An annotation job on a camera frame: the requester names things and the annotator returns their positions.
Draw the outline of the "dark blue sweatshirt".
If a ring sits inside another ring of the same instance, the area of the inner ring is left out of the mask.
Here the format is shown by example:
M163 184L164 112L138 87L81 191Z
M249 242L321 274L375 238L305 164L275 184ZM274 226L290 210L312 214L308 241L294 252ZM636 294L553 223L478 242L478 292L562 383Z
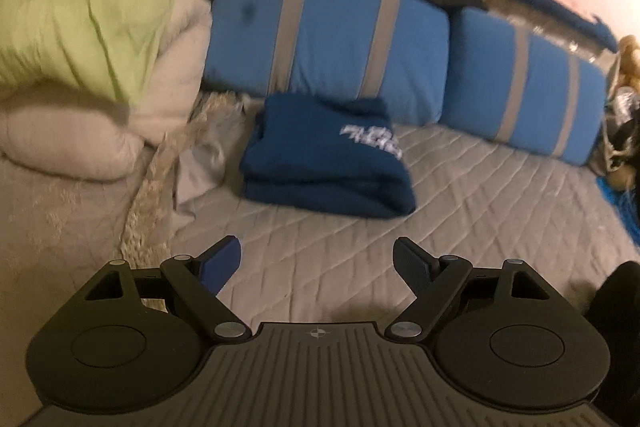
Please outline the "dark blue sweatshirt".
M382 98L265 99L240 171L255 202L334 215L394 219L416 210L408 169Z

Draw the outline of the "grey quilted bed cover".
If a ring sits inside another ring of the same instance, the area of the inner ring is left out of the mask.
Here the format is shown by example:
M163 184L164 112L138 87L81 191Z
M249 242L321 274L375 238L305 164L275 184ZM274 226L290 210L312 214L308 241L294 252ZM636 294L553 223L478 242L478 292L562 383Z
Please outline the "grey quilted bed cover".
M410 303L392 247L407 236L435 256L493 268L525 260L577 308L639 251L596 177L548 157L445 127L398 128L418 207L407 218L361 220L274 207L221 186L164 253L196 255L221 237L242 245L220 299L244 323L375 321ZM119 254L122 228L151 157L129 176L96 183L1 164L1 421L40 406L26 374L29 340Z

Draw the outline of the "light grey cloth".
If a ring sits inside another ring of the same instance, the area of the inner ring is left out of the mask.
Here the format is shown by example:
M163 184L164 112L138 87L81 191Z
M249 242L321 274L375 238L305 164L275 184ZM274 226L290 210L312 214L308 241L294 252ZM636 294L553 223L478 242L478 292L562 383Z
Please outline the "light grey cloth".
M191 141L177 158L171 215L175 229L195 220L198 203L215 188L228 185L239 191L240 159L263 107L261 98L233 92L209 93L198 100L190 121Z

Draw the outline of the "white folded quilt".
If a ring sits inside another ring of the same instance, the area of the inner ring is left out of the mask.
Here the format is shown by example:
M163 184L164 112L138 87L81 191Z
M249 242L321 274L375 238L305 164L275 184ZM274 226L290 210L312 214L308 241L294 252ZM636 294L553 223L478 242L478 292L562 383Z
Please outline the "white folded quilt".
M127 176L189 120L209 0L1 0L1 152L72 178Z

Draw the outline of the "right blue striped pillow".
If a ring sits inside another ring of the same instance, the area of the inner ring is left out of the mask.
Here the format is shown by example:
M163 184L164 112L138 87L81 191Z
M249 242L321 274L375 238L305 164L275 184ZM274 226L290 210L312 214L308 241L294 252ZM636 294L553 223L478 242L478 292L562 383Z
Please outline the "right blue striped pillow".
M445 126L584 165L600 132L600 68L520 25L477 9L450 20Z

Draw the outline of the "blue striped pillow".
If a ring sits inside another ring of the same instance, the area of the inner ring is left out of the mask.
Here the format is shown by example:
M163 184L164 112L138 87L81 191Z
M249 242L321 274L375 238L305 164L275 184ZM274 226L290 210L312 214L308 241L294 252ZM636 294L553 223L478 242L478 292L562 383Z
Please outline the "blue striped pillow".
M449 18L424 0L213 0L210 90L382 98L396 124L439 121Z
M445 126L584 165L600 132L600 68L520 25L477 9L450 20Z

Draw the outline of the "brown teddy bear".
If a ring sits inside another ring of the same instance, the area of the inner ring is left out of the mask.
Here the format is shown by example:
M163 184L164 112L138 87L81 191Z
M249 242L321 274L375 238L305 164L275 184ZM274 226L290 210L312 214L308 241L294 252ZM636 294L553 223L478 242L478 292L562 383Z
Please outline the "brown teddy bear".
M639 179L639 39L620 39L605 111L605 180L616 192Z

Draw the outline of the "left blue striped pillow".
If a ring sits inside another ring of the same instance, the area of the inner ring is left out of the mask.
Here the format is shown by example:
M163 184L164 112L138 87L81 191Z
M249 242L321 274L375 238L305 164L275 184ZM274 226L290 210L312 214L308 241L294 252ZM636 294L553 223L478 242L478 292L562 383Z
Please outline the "left blue striped pillow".
M382 98L396 124L439 121L449 18L424 0L213 0L210 90Z

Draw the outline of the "floral headboard cover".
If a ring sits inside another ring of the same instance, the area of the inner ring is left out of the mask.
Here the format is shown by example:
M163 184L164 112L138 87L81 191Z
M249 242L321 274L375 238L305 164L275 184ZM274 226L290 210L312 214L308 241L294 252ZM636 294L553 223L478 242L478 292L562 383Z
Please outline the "floral headboard cover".
M587 62L598 66L607 74L617 66L617 54L605 49L590 37L570 28L553 16L532 8L520 0L483 0L491 14L505 18L510 23L524 26L534 34L544 37L556 46L577 54Z

